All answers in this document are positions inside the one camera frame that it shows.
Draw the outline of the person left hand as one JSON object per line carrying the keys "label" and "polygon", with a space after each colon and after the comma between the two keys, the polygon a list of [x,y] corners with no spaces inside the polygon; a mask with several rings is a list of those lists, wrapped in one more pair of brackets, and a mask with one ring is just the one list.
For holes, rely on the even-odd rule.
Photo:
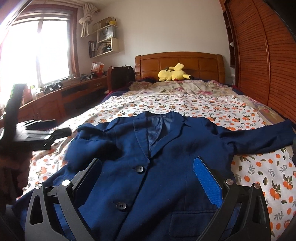
{"label": "person left hand", "polygon": [[1,212],[23,193],[28,184],[32,152],[19,152],[12,156],[1,154]]}

